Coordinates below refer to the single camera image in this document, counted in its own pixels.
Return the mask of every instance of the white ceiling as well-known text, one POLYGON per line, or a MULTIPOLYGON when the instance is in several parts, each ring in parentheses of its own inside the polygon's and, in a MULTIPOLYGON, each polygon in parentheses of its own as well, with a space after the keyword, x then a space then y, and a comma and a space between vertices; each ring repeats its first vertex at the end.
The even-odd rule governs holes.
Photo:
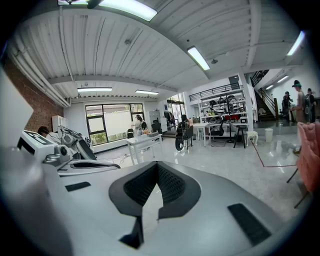
POLYGON ((271 0, 140 0, 157 10, 150 22, 105 7, 64 5, 59 10, 53 2, 35 8, 10 43, 17 46, 21 39, 64 98, 76 98, 81 87, 112 87, 81 97, 147 97, 135 93, 140 89, 159 92, 150 96, 161 98, 239 68, 289 65, 286 54, 299 34, 271 0), (191 46, 210 70, 203 71, 188 55, 191 46), (211 64, 213 58, 218 63, 211 64))

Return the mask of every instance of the cap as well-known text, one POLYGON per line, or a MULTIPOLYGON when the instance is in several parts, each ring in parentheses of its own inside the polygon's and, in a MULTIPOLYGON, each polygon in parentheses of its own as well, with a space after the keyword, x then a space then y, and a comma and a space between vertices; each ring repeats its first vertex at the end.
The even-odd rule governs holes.
POLYGON ((301 87, 301 84, 298 80, 294 80, 292 87, 301 87))

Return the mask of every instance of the pink chair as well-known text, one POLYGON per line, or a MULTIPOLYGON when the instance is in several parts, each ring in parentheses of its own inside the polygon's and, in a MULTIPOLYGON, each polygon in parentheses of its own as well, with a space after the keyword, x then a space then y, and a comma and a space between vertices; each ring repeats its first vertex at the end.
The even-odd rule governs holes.
POLYGON ((294 208, 297 208, 309 192, 314 192, 320 185, 320 123, 299 122, 297 127, 301 138, 301 152, 296 161, 297 169, 286 183, 289 183, 299 170, 307 192, 294 208))

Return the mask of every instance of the metal railing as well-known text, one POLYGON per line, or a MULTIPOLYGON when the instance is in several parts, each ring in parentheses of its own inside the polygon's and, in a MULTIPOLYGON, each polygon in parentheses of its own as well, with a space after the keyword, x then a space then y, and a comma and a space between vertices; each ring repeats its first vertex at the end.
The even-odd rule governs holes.
POLYGON ((236 90, 236 89, 240 89, 238 82, 226 84, 223 86, 219 86, 216 88, 212 88, 209 90, 204 90, 204 91, 201 91, 201 92, 198 92, 195 94, 191 94, 191 95, 189 95, 189 98, 190 98, 190 101, 195 101, 195 100, 201 99, 201 98, 210 98, 210 97, 214 96, 214 94, 228 92, 228 91, 236 90))
POLYGON ((250 77, 252 87, 255 87, 262 78, 268 73, 269 70, 260 70, 254 73, 253 77, 250 77))
POLYGON ((262 100, 268 103, 275 113, 275 119, 279 120, 278 102, 277 98, 272 99, 262 88, 258 90, 262 100))

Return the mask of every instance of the glossy white floor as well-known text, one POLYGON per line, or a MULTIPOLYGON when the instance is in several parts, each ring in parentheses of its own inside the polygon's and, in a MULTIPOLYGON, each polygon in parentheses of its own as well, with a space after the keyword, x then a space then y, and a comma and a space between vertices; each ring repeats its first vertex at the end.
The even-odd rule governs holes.
MULTIPOLYGON (((201 172, 208 172, 227 178, 269 205, 284 221, 296 216, 304 204, 294 209, 305 192, 299 172, 290 181, 288 178, 296 170, 298 157, 292 153, 297 143, 297 134, 274 135, 272 142, 264 142, 259 136, 257 146, 252 143, 244 149, 242 143, 226 143, 225 147, 212 147, 209 140, 204 147, 203 140, 193 140, 193 147, 177 151, 175 139, 164 138, 162 147, 154 147, 155 157, 151 150, 140 152, 142 162, 167 161, 185 165, 201 172)), ((114 162, 121 168, 132 166, 127 147, 121 147, 97 155, 101 161, 114 162)), ((145 239, 157 225, 158 209, 163 206, 162 195, 158 186, 155 187, 149 200, 143 207, 143 228, 145 239)))

